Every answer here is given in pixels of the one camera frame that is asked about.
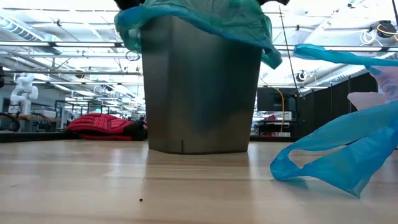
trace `white robot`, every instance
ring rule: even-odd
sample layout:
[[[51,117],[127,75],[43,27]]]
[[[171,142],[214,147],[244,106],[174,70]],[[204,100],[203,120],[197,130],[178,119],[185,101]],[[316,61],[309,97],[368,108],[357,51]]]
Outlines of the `white robot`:
[[[32,85],[34,75],[31,73],[22,73],[16,80],[15,89],[11,93],[10,106],[8,107],[8,113],[16,114],[30,114],[31,100],[36,100],[39,96],[39,91],[36,86]]]

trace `trash can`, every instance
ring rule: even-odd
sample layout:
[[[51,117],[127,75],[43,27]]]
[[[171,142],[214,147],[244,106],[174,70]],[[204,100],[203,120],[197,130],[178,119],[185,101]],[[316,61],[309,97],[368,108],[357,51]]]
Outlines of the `trash can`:
[[[246,152],[262,49],[174,16],[141,27],[149,148]]]

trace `ceiling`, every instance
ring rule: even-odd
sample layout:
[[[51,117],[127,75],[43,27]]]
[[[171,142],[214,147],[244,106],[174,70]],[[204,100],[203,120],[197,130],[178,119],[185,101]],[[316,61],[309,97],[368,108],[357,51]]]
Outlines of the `ceiling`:
[[[394,38],[371,38],[364,43],[361,35],[380,20],[391,20],[395,25],[395,15],[390,1],[377,0],[290,0],[287,6],[277,2],[268,2],[262,10],[271,18],[273,43],[276,45],[296,45],[311,43],[328,46],[388,46],[395,45]],[[119,9],[113,0],[2,0],[0,16],[14,21],[33,34],[39,40],[64,42],[121,42],[114,28],[114,17]],[[25,40],[9,30],[0,28],[0,40]],[[117,94],[131,104],[131,98],[136,99],[139,109],[144,110],[144,88],[142,75],[123,75],[124,72],[143,74],[141,60],[130,61],[125,58],[127,50],[124,48],[92,48],[92,47],[64,47],[55,60],[52,52],[33,51],[28,47],[9,47],[8,50],[19,52],[33,60],[48,66],[55,64],[60,71],[81,72],[120,72],[120,75],[87,75],[84,78],[75,75],[37,75],[41,80],[50,78],[65,82],[112,82],[139,83],[139,85],[109,85],[109,88],[95,85],[61,85],[70,90],[84,90],[89,92]],[[309,61],[292,57],[287,52],[281,52],[283,63],[275,70],[262,64],[260,77],[268,84],[291,85],[292,68],[294,73],[306,71],[307,74],[319,78],[338,73],[342,65],[334,65],[323,61]],[[11,70],[40,69],[37,64],[10,55],[0,49],[0,63]]]

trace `teal garbage bag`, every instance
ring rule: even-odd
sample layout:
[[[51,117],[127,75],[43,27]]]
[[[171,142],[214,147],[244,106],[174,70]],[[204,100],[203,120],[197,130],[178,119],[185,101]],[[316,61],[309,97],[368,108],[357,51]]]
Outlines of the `teal garbage bag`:
[[[146,0],[115,17],[125,46],[141,52],[139,28],[160,16],[177,16],[210,34],[261,47],[262,61],[271,68],[282,63],[279,51],[272,45],[271,20],[256,0]]]
[[[365,66],[398,66],[398,60],[361,57],[349,52],[326,50],[324,47],[313,44],[298,44],[294,48],[294,55],[307,60],[324,60],[333,63]]]
[[[277,180],[316,177],[359,198],[371,176],[398,145],[396,111],[398,102],[392,102],[330,121],[281,150],[271,164],[272,175]],[[326,151],[351,142],[302,168],[289,159],[294,150]]]

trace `wooden table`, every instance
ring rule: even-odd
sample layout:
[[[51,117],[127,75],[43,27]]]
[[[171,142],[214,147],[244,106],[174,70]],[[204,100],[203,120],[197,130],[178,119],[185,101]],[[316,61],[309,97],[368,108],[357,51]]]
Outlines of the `wooden table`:
[[[269,164],[286,145],[182,156],[146,142],[0,144],[0,223],[397,223],[397,152],[358,200],[316,179],[274,180]]]

